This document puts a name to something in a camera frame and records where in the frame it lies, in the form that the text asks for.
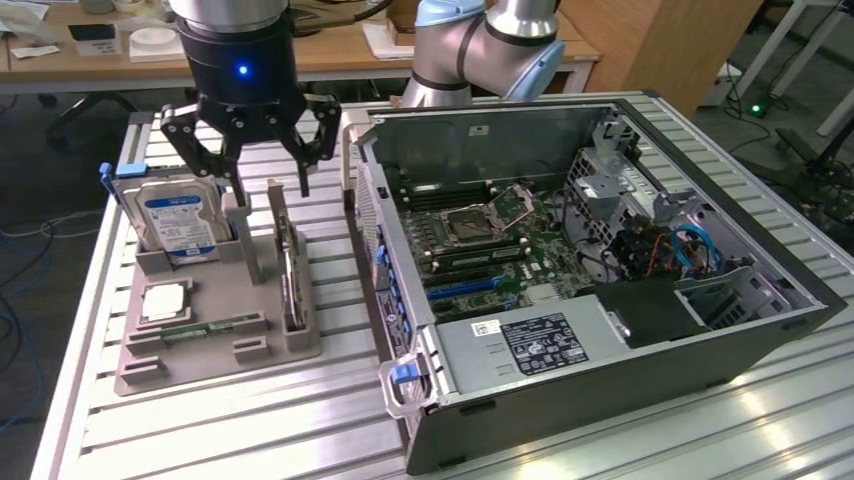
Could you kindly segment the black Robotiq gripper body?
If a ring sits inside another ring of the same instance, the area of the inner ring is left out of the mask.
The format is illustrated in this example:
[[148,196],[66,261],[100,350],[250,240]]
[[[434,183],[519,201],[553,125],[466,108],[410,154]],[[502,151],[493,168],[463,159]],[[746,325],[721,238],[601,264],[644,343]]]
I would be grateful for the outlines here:
[[215,32],[186,19],[179,34],[197,89],[201,120],[233,142],[273,141],[266,117],[293,127],[307,109],[297,78],[294,22],[283,14],[255,31]]

